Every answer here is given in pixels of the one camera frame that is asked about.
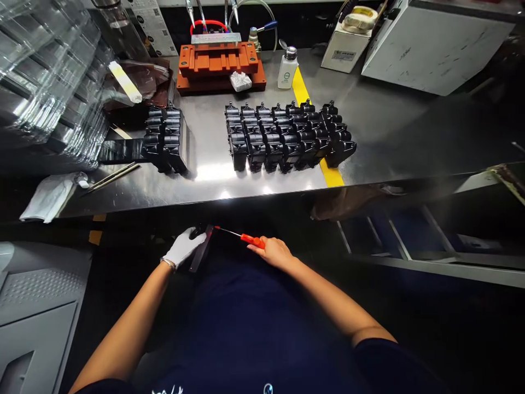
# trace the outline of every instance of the bracelet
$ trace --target bracelet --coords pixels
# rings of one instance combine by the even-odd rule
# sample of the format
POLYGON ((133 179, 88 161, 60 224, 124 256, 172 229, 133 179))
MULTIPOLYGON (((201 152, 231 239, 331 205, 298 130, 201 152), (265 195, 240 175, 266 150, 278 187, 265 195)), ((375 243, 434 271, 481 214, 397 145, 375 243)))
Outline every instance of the bracelet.
POLYGON ((171 260, 168 260, 167 258, 164 258, 164 257, 162 257, 160 260, 162 262, 165 262, 167 265, 169 265, 171 267, 171 270, 173 271, 173 273, 175 273, 175 271, 177 270, 177 266, 175 265, 174 262, 172 262, 171 260))

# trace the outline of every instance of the white glove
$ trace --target white glove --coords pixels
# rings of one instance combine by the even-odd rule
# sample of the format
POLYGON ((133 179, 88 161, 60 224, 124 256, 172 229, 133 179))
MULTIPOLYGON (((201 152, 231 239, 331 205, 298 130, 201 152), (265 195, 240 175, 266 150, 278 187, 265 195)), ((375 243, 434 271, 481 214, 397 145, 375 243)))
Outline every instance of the white glove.
POLYGON ((179 268, 179 265, 186 260, 193 250, 206 240, 206 233, 202 233, 195 237, 195 239, 190 240, 190 234, 193 230, 195 230, 195 227, 190 227, 180 234, 173 243, 171 249, 162 258, 168 264, 171 263, 171 268, 179 268))

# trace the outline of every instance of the white cloth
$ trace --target white cloth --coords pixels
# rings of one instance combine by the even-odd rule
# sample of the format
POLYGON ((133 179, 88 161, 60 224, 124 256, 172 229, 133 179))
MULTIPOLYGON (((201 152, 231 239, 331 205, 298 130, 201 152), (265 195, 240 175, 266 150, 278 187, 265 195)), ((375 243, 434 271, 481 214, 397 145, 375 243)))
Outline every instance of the white cloth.
POLYGON ((193 230, 195 230, 195 227, 190 227, 180 234, 163 259, 169 260, 175 264, 176 268, 179 268, 179 265, 187 259, 193 250, 206 240, 206 233, 200 234, 195 237, 195 239, 190 240, 190 234, 193 230))
POLYGON ((236 92, 248 90, 252 87, 252 80, 243 72, 239 74, 237 71, 234 71, 230 75, 230 82, 236 92))
POLYGON ((74 191, 78 172, 51 175, 40 182, 20 220, 41 219, 50 223, 74 191))

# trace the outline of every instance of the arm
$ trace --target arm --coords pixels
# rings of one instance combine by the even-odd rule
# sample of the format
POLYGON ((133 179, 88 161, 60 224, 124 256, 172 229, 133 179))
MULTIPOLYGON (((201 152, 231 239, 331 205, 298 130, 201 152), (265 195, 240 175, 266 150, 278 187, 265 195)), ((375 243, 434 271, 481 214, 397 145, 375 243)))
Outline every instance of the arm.
POLYGON ((193 228, 177 237, 163 261, 91 355, 69 394, 103 379, 127 380, 135 371, 170 275, 206 239, 206 235, 201 234, 190 240, 191 231, 193 228))
POLYGON ((266 244, 265 249, 254 245, 248 245, 248 248, 303 285, 334 324, 352 338, 354 346, 367 338, 383 338, 396 342, 394 337, 352 298, 292 256, 283 241, 264 236, 261 239, 266 244))

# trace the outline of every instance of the dark blue shirt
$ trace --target dark blue shirt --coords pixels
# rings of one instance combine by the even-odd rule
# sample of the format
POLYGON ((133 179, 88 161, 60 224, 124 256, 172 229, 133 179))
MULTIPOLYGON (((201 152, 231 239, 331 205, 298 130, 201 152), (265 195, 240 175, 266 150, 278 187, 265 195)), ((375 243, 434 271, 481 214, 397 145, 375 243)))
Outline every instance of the dark blue shirt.
MULTIPOLYGON (((237 251, 242 245, 236 245, 237 251)), ((398 344, 350 346, 321 322, 302 289, 244 251, 210 251, 182 350, 147 393, 444 393, 446 388, 398 344)), ((132 393, 108 379, 81 394, 132 393)))

